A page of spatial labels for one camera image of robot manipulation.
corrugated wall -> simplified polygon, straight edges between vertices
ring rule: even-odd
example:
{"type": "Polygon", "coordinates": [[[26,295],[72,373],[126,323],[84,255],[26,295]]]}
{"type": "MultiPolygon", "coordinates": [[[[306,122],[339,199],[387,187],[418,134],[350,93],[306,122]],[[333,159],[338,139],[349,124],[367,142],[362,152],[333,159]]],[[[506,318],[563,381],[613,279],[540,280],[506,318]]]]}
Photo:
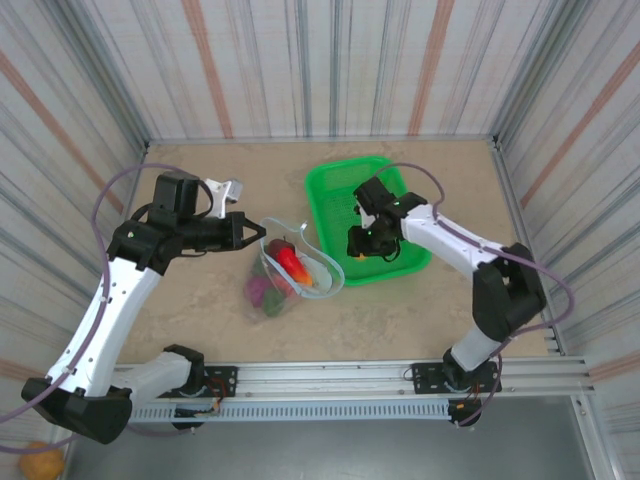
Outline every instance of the corrugated wall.
{"type": "MultiPolygon", "coordinates": [[[[97,285],[93,202],[142,144],[116,121],[95,78],[45,2],[0,2],[0,410],[22,404],[75,331],[97,285]]],[[[100,211],[105,236],[134,185],[125,179],[100,211]]],[[[0,444],[48,440],[28,412],[0,426],[0,444]]],[[[0,454],[0,477],[18,477],[0,454]]]]}
{"type": "Polygon", "coordinates": [[[68,0],[155,140],[487,134],[555,0],[68,0]]]}
{"type": "MultiPolygon", "coordinates": [[[[517,128],[507,168],[538,258],[575,289],[585,355],[628,478],[640,476],[640,3],[584,11],[517,128]]],[[[556,310],[564,294],[552,289],[556,310]]]]}

beige tabletop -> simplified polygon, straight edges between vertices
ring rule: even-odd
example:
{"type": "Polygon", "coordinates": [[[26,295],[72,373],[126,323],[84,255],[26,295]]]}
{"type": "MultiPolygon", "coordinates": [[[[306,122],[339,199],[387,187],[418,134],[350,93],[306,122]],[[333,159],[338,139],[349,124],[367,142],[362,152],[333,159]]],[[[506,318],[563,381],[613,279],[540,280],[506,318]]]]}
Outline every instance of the beige tabletop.
{"type": "MultiPolygon", "coordinates": [[[[427,167],[447,193],[442,213],[488,239],[514,241],[482,141],[156,146],[146,161],[217,181],[238,178],[244,191],[232,210],[243,210],[256,222],[265,216],[289,223],[308,219],[312,227],[304,190],[309,170],[363,155],[427,167]]],[[[143,171],[136,206],[151,201],[157,174],[143,171]]],[[[426,176],[412,170],[402,174],[410,190],[430,201],[437,198],[426,176]]],[[[201,351],[209,362],[439,358],[473,324],[470,282],[435,257],[419,273],[345,287],[330,299],[303,301],[281,317],[252,321],[245,315],[242,289],[257,248],[174,260],[142,308],[120,363],[146,362],[173,343],[201,351]]],[[[505,355],[546,355],[538,333],[514,342],[505,355]]]]}

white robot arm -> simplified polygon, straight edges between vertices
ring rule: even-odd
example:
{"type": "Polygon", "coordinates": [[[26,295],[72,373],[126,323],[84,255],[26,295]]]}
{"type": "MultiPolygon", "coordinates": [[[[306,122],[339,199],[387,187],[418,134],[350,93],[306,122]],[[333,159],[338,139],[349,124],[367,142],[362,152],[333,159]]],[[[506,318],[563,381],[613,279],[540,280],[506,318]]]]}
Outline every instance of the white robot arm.
{"type": "Polygon", "coordinates": [[[265,235],[243,212],[226,212],[242,191],[237,180],[202,182],[183,172],[166,172],[156,181],[153,203],[145,205],[116,229],[107,250],[110,293],[103,298],[102,278],[82,322],[68,347],[45,378],[30,378],[22,390],[29,401],[53,379],[69,376],[35,409],[51,423],[93,438],[114,440],[131,411],[169,390],[196,393],[204,381],[202,354],[179,345],[167,347],[157,358],[127,372],[114,373],[120,350],[140,308],[164,275],[170,261],[184,250],[220,252],[240,250],[265,235]],[[199,186],[207,193],[209,209],[195,214],[199,186]],[[148,215],[146,222],[140,218],[148,215]],[[243,238],[243,228],[256,234],[243,238]],[[73,371],[71,359],[106,302],[100,325],[73,371]]]}
{"type": "Polygon", "coordinates": [[[361,225],[349,231],[349,255],[392,261],[395,257],[389,257],[399,253],[400,242],[405,240],[430,250],[472,282],[475,324],[443,357],[451,388],[469,388],[492,353],[546,306],[535,270],[484,248],[531,260],[529,250],[519,243],[505,247],[487,241],[442,214],[436,219],[433,206],[424,198],[411,192],[397,198],[377,177],[360,185],[354,195],[361,225]],[[472,246],[469,240],[483,248],[472,246]]]}

clear plastic bag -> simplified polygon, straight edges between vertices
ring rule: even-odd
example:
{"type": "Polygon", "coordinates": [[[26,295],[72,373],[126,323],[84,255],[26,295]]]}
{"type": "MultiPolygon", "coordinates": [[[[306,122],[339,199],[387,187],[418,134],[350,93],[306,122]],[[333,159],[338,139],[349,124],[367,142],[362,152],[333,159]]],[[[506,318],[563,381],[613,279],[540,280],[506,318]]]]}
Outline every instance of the clear plastic bag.
{"type": "Polygon", "coordinates": [[[306,241],[306,222],[292,228],[267,217],[260,225],[267,235],[260,239],[260,250],[244,285],[252,319],[278,317],[302,299],[328,298],[340,291],[344,272],[335,260],[306,241]]]}

green plastic basket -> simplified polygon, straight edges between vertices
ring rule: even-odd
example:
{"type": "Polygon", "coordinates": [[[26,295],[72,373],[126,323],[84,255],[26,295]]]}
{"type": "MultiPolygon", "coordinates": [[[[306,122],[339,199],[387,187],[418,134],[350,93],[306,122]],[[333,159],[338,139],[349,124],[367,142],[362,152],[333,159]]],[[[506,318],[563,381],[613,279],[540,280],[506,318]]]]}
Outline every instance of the green plastic basket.
{"type": "MultiPolygon", "coordinates": [[[[345,285],[365,285],[414,273],[431,260],[431,252],[407,242],[402,242],[400,255],[390,263],[379,257],[357,260],[347,255],[347,232],[351,226],[360,225],[353,192],[390,163],[384,157],[353,158],[316,167],[305,180],[320,245],[344,270],[345,285]]],[[[407,193],[397,168],[382,172],[380,180],[396,196],[407,193]]]]}

